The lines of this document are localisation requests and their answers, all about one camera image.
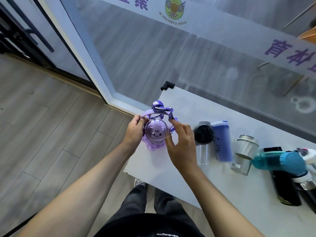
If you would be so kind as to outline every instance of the pants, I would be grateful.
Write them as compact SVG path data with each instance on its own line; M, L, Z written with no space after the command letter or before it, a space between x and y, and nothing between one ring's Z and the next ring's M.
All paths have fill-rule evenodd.
M127 215L145 213L147 203L147 190L141 184L134 187L123 201L120 209L106 222L125 217ZM157 214L167 215L177 219L201 233L193 220L185 212L182 205L170 194L156 188L154 208Z

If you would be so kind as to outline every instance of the person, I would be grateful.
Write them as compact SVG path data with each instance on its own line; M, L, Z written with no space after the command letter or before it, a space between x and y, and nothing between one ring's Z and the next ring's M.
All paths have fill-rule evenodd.
M19 236L87 236L110 188L143 136L146 119L136 115L123 141L96 166L70 185L22 229ZM191 127L169 120L178 134L166 136L168 154L198 200L216 237L263 236L207 179L197 165ZM95 236L203 236L182 205L156 189L156 214L145 214L147 185L136 179L120 209Z

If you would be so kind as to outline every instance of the table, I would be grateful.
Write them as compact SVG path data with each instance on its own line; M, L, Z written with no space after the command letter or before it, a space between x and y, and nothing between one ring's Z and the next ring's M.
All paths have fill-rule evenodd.
M259 140L260 148L281 146L284 150L293 150L296 147L316 149L316 144L312 142L177 87L163 91L159 100L165 106L174 108L174 116L180 122L192 127L199 121L227 120L232 140L239 135L250 135ZM175 132L172 139L175 143L178 142ZM166 148L150 152L141 142L124 172L200 208L193 192L173 166ZM306 203L300 207L281 204L268 171L251 167L249 175L243 176L232 171L228 163L220 163L213 158L211 166L203 172L265 236L315 235L314 212Z

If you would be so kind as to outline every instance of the green circular logo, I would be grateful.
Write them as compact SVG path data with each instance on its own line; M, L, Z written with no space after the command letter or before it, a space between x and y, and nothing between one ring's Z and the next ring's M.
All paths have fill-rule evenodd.
M165 10L168 17L172 20L178 20L184 12L184 3L180 0L166 0Z

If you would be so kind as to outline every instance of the forearm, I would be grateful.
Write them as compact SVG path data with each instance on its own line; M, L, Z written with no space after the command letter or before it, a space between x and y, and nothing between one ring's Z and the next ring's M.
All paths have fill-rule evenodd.
M19 236L87 236L131 153L126 145L118 145L40 211Z
M197 198L215 236L263 236L207 179L198 168L183 171L182 176Z

